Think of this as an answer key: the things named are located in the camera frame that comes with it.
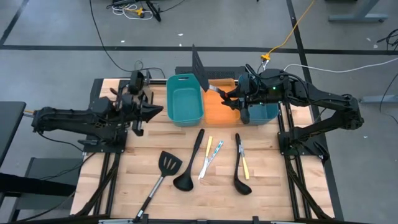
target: gray floor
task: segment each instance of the gray floor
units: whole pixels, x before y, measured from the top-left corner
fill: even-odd
[[[5,30],[22,1],[0,1],[0,33]],[[166,8],[179,0],[159,1]],[[377,39],[396,29],[398,2],[381,1],[374,12],[389,13],[383,24],[331,24],[329,14],[346,13],[357,4],[317,1],[302,21],[300,33],[306,49],[372,50]],[[107,11],[107,0],[94,0],[93,9],[106,45],[120,46],[197,46],[273,47],[280,44],[292,26],[285,1],[212,1],[186,0],[173,12],[164,13],[163,21],[132,21]],[[301,15],[310,0],[293,0],[296,15]],[[6,45],[99,45],[90,17],[88,1],[30,0]],[[285,48],[296,48],[292,37]],[[377,49],[385,49],[377,44]],[[160,67],[169,77],[176,66],[190,66],[190,52],[110,52],[117,63],[133,69],[136,60],[145,67]],[[205,66],[257,66],[259,53],[200,52]],[[389,60],[390,56],[310,55],[310,66],[345,70]],[[273,54],[269,67],[284,68],[300,63],[298,54]],[[311,71],[313,83],[321,90],[351,93],[360,98],[384,93],[398,72],[398,62],[357,72],[333,74]],[[289,69],[300,75],[298,67]],[[81,108],[88,104],[94,78],[123,77],[102,51],[19,51],[0,50],[0,100],[27,102],[27,109],[43,106]],[[390,94],[398,92],[398,82]],[[398,116],[394,105],[383,110]],[[345,220],[368,223],[395,223],[398,204],[398,124],[380,114],[378,105],[361,105],[364,126],[355,131],[328,133],[336,184]],[[331,115],[326,111],[323,119]],[[53,131],[50,137],[76,142],[83,136]],[[81,157],[81,153],[32,133],[30,120],[24,118],[0,171],[23,175],[31,157]],[[7,200],[0,210],[5,221],[12,206]]]

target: yellow knife handle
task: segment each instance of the yellow knife handle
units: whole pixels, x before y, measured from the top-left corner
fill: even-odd
[[[244,157],[242,157],[242,163],[243,163],[244,178],[246,180],[249,180],[249,178],[250,178],[249,169],[248,169],[248,165],[246,164],[246,160]]]
[[[206,157],[209,155],[212,140],[213,140],[213,137],[209,136],[209,141],[207,142],[207,148],[206,148]]]

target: wooden tabletop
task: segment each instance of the wooden tabletop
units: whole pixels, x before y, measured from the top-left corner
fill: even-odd
[[[118,83],[118,79],[105,79],[100,96],[114,99],[109,88],[117,89]],[[180,128],[174,126],[167,117],[165,85],[151,85],[151,89],[154,92],[154,104],[164,106],[164,110],[149,123],[143,124],[142,137],[137,137],[129,130],[126,150],[119,165],[111,213],[113,218],[136,216],[160,176],[160,152],[167,151],[180,158],[183,164],[176,176],[166,177],[159,187],[145,211],[149,218],[252,220],[253,216],[258,216],[260,220],[293,220],[285,162],[279,154],[277,142],[277,119],[262,126],[209,126],[202,121],[199,126]],[[312,123],[309,108],[292,106],[292,114],[296,126]],[[187,168],[200,128],[205,129],[205,136],[192,166],[194,188],[190,192],[182,192],[173,186],[173,180]],[[243,168],[239,167],[239,179],[252,188],[252,194],[247,196],[240,195],[233,185],[235,133],[239,133],[243,141],[249,167],[249,180],[244,179]],[[206,176],[198,180],[209,136],[213,136],[210,154],[220,140],[224,144]],[[79,211],[96,190],[103,157],[103,153],[97,153],[81,169],[71,214]],[[333,217],[321,160],[315,156],[302,156],[302,165],[308,191],[324,212]],[[107,194],[106,189],[101,213],[104,213]],[[303,217],[301,196],[297,195]]]

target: slotted spatula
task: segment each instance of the slotted spatula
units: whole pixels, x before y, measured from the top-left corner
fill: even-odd
[[[159,169],[162,172],[162,174],[159,177],[159,180],[157,180],[155,187],[152,189],[150,192],[149,196],[147,197],[147,200],[145,200],[144,204],[142,205],[141,209],[139,210],[136,218],[134,219],[134,223],[138,222],[144,214],[145,209],[147,208],[150,200],[152,200],[152,197],[154,196],[156,190],[159,188],[160,184],[162,183],[164,177],[168,175],[174,175],[178,172],[182,164],[182,161],[171,155],[168,152],[162,151],[159,157]]]

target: black ladle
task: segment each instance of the black ladle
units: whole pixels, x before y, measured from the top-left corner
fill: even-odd
[[[191,168],[192,168],[193,159],[195,158],[195,155],[197,154],[197,152],[199,150],[200,143],[201,143],[201,140],[203,139],[204,134],[205,134],[205,130],[201,129],[199,131],[197,140],[195,141],[195,145],[193,146],[191,160],[189,161],[187,169],[181,176],[179,176],[173,180],[174,186],[179,190],[190,191],[193,189],[193,182],[191,179]]]
[[[251,193],[251,188],[246,184],[242,183],[238,178],[238,167],[239,167],[239,160],[241,159],[241,153],[239,152],[239,147],[241,145],[241,137],[238,133],[235,134],[236,140],[236,165],[235,165],[235,174],[234,174],[234,186],[235,189],[243,195],[249,195]]]

